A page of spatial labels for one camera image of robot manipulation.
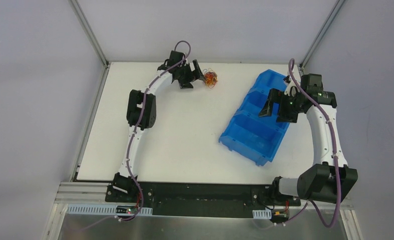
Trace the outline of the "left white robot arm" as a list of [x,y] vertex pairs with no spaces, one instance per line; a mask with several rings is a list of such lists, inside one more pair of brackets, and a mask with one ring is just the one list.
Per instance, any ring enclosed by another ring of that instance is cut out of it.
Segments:
[[106,201],[112,202],[119,197],[125,202],[132,202],[142,196],[138,183],[140,163],[138,151],[143,137],[152,128],[157,118],[157,94],[177,81],[181,89],[193,88],[196,80],[205,81],[196,59],[188,62],[187,55],[176,50],[171,51],[156,71],[154,79],[142,90],[130,91],[126,120],[129,126],[125,156],[107,187]]

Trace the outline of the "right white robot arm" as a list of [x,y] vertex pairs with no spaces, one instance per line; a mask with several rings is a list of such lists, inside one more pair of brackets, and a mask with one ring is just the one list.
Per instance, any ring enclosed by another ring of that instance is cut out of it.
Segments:
[[312,136],[313,165],[297,178],[276,177],[267,189],[267,198],[275,205],[292,198],[340,204],[358,173],[348,166],[340,147],[335,94],[324,90],[319,74],[305,74],[300,81],[290,75],[286,78],[287,88],[272,88],[259,116],[276,113],[276,122],[296,123],[298,116],[305,114]]

